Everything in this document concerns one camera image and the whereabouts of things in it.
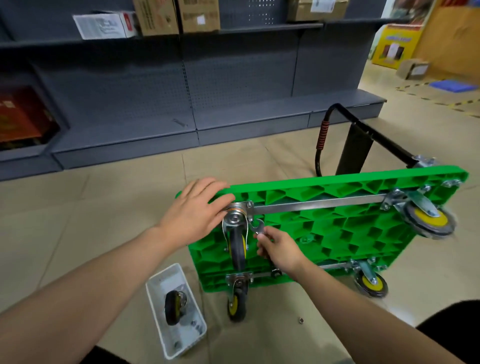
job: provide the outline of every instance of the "red box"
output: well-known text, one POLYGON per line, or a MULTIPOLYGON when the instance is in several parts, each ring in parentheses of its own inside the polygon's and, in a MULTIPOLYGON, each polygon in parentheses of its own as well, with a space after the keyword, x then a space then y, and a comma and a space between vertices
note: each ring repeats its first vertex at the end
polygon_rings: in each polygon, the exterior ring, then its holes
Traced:
POLYGON ((0 142, 42 137, 54 124, 32 87, 0 92, 0 142))

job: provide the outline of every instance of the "forearm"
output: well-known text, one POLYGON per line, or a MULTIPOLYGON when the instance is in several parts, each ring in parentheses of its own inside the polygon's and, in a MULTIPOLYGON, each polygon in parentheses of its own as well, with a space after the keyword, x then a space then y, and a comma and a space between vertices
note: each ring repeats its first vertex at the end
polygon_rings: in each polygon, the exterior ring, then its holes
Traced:
POLYGON ((75 363, 97 344, 137 289, 173 252, 152 228, 0 315, 6 363, 75 363))
POLYGON ((295 278, 356 364, 461 363, 433 340, 312 262, 305 260, 295 278))

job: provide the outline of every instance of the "tile floor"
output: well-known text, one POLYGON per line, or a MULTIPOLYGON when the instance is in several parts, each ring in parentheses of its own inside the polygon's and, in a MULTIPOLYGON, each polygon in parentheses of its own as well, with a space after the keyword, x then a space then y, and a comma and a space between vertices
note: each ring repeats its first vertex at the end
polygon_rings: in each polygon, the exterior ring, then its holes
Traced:
MULTIPOLYGON (((455 236, 416 238, 384 274, 390 294, 378 304, 411 324, 453 302, 480 298, 475 237, 480 233, 480 121, 420 98, 428 91, 428 98, 450 103, 459 101, 458 95, 448 98, 425 87, 416 89, 417 96, 395 90, 414 83, 367 64, 360 88, 388 99, 380 117, 368 123, 405 149, 457 164, 471 175, 449 204, 459 219, 455 236)), ((480 92, 470 97, 479 98, 480 92)), ((480 103, 469 107, 480 111, 480 103)), ((347 131, 347 124, 330 128, 322 155, 325 175, 335 173, 347 131)), ((314 128, 0 183, 0 311, 154 224, 175 193, 196 177, 213 175, 238 184, 313 176, 317 136, 314 128)), ((397 168, 403 165, 374 144, 363 170, 397 168)), ((329 364, 348 357, 296 283, 251 290, 246 321, 233 325, 225 294, 202 293, 188 250, 159 269, 174 262, 182 265, 208 324, 207 339, 179 362, 315 358, 329 364), (304 325, 298 324, 299 316, 304 325)), ((132 363, 165 361, 144 288, 99 344, 132 363)))

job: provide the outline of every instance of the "shelving unit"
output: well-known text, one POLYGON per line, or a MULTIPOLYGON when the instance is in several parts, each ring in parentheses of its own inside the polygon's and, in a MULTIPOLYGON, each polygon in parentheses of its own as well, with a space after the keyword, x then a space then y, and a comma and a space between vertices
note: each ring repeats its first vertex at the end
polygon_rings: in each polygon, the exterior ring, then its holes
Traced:
POLYGON ((220 0, 219 32, 96 41, 80 39, 71 15, 130 0, 47 3, 0 3, 0 62, 23 61, 15 74, 28 77, 13 83, 34 85, 62 131, 0 152, 0 180, 314 127, 335 102, 372 118, 386 101, 357 89, 376 30, 392 21, 380 18, 385 0, 297 24, 286 0, 220 0))

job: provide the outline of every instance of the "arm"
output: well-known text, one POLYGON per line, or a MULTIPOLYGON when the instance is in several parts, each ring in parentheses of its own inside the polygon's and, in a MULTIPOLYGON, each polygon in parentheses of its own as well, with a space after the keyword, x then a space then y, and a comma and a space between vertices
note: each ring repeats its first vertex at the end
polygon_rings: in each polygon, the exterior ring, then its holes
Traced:
POLYGON ((271 226, 258 235, 258 254, 297 281, 356 364, 461 364, 457 357, 369 302, 308 260, 293 239, 271 226))
POLYGON ((162 220, 85 263, 0 315, 5 363, 77 363, 95 346, 140 286, 177 249, 206 236, 235 198, 208 203, 226 182, 188 184, 162 220))

